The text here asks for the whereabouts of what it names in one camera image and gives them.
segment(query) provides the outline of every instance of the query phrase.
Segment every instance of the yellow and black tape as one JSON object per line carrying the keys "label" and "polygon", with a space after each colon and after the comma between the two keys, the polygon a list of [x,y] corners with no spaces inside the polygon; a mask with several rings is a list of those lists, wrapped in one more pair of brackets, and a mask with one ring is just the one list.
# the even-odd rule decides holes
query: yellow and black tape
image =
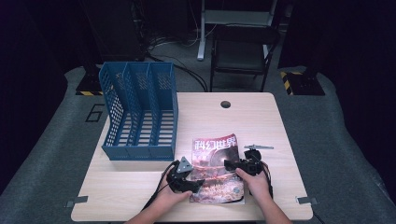
{"label": "yellow and black tape", "polygon": [[103,95],[102,91],[76,91],[76,95],[95,96]]}
{"label": "yellow and black tape", "polygon": [[[290,72],[290,73],[292,73],[294,75],[301,75],[302,74],[300,72]],[[286,92],[288,93],[288,95],[293,95],[293,90],[291,89],[291,85],[290,85],[289,80],[288,80],[288,73],[280,72],[280,76],[282,77],[283,84],[285,85],[285,89],[286,89]]]}

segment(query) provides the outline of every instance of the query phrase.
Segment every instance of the human arm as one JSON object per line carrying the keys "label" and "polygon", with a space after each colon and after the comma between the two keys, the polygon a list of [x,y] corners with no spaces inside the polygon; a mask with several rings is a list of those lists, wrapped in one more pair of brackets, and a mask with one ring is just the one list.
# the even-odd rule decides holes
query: human arm
{"label": "human arm", "polygon": [[247,182],[247,186],[256,199],[265,221],[268,224],[291,223],[285,213],[277,206],[269,193],[269,186],[264,171],[259,175],[249,175],[243,170],[236,168],[236,173]]}
{"label": "human arm", "polygon": [[151,205],[125,222],[125,224],[154,223],[158,218],[169,212],[175,204],[186,200],[192,195],[191,191],[174,193],[168,186],[166,175],[161,183],[160,191]]}

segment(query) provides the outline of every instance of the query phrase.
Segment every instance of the chair leg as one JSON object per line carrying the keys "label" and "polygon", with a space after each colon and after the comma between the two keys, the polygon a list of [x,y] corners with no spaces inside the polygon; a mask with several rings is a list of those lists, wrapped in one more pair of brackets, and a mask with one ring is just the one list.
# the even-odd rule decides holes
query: chair leg
{"label": "chair leg", "polygon": [[209,84],[209,91],[212,92],[213,87],[213,76],[215,75],[215,71],[213,68],[210,68],[210,84]]}
{"label": "chair leg", "polygon": [[264,73],[262,76],[262,87],[260,88],[260,91],[264,91],[264,86],[265,86],[265,80],[267,79],[267,73]]}

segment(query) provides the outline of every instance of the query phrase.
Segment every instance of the small black object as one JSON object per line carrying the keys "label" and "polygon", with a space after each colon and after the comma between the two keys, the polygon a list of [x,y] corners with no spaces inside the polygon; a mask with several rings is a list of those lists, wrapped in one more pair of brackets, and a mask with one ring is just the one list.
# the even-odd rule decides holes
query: small black object
{"label": "small black object", "polygon": [[183,157],[180,161],[175,161],[175,166],[169,172],[166,177],[166,181],[169,183],[169,187],[172,191],[185,192],[191,190],[193,193],[197,193],[200,187],[204,184],[205,180],[189,181],[186,177],[191,173],[193,167]]}
{"label": "small black object", "polygon": [[274,198],[273,188],[271,185],[271,176],[269,174],[269,170],[267,172],[267,170],[264,168],[265,166],[268,169],[268,165],[262,161],[262,154],[260,154],[260,151],[251,148],[250,150],[245,151],[245,157],[245,160],[240,159],[239,162],[224,160],[225,169],[227,171],[234,172],[236,168],[240,168],[249,175],[258,175],[264,171],[268,181],[268,188],[271,198]]}

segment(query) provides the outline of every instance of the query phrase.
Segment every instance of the wooden table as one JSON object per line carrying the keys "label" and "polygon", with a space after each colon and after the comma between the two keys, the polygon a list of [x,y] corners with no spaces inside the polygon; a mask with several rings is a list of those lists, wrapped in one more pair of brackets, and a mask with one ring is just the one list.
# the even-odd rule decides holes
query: wooden table
{"label": "wooden table", "polygon": [[[253,92],[179,92],[176,160],[191,160],[192,139],[222,137],[235,133],[240,158],[243,146],[272,146],[261,150],[270,168],[274,199],[291,220],[313,216],[310,204],[298,204],[306,197],[289,139],[271,93]],[[220,106],[222,101],[231,107]],[[125,221],[140,212],[157,187],[161,172],[169,161],[110,161],[102,150],[109,120],[99,139],[92,162],[71,215],[75,221]],[[159,221],[263,220],[262,212],[245,189],[245,203],[201,204],[188,200],[177,204]]]}

